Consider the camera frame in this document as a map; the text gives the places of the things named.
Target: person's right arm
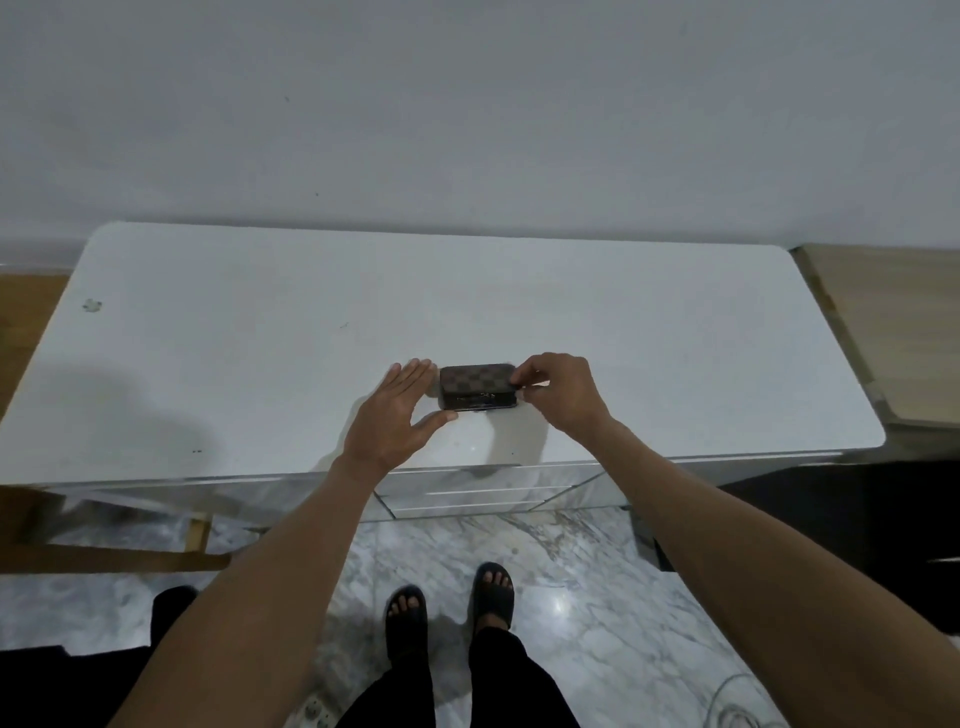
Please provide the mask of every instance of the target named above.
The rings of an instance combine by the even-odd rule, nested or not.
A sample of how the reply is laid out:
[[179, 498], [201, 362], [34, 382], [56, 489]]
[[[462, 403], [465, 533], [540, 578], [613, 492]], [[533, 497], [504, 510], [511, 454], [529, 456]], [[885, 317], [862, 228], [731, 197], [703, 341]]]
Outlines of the person's right arm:
[[960, 651], [920, 615], [647, 448], [610, 415], [584, 358], [532, 356], [514, 384], [597, 458], [791, 725], [960, 726]]

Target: wall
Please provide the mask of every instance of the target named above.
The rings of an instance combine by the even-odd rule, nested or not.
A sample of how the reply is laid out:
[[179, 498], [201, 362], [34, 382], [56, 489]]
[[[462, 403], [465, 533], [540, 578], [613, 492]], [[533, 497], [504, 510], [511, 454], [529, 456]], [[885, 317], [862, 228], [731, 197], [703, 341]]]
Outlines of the wall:
[[0, 0], [0, 251], [111, 219], [960, 247], [955, 0]]

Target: white tabletop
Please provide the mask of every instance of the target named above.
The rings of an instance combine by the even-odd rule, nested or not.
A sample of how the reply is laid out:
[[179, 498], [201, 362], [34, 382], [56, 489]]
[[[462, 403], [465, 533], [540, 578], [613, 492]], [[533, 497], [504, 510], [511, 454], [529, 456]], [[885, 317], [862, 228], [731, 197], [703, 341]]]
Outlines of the white tabletop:
[[[0, 425], [0, 482], [306, 472], [391, 362], [547, 350], [586, 356], [669, 457], [883, 442], [778, 248], [114, 223]], [[461, 416], [406, 467], [590, 459], [521, 405]]]

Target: white cabinet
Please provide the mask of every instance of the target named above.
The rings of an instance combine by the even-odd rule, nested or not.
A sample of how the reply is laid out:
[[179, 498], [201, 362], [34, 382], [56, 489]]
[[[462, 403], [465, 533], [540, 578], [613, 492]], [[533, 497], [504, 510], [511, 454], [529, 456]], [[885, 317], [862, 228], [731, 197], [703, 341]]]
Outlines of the white cabinet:
[[[883, 441], [777, 248], [117, 223], [0, 423], [0, 483], [272, 522], [392, 361], [542, 351], [587, 356], [615, 417], [714, 482]], [[616, 502], [605, 478], [567, 492], [598, 474], [529, 405], [470, 413], [367, 515]]]

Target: marble floor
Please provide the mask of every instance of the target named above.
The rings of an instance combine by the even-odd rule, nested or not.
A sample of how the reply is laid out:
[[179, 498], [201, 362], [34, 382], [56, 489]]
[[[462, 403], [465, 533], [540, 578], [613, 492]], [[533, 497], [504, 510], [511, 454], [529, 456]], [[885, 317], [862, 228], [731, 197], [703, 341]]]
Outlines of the marble floor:
[[[77, 505], [97, 510], [100, 504]], [[61, 528], [59, 543], [176, 547], [185, 522], [150, 514]], [[215, 523], [211, 551], [252, 536]], [[335, 714], [387, 666], [382, 613], [390, 593], [420, 585], [430, 613], [438, 725], [469, 724], [467, 608], [479, 563], [516, 582], [514, 631], [556, 679], [584, 726], [783, 724], [675, 573], [644, 557], [619, 508], [363, 523], [317, 653], [317, 692]], [[0, 649], [63, 644], [72, 653], [149, 641], [151, 600], [213, 574], [0, 577]]]

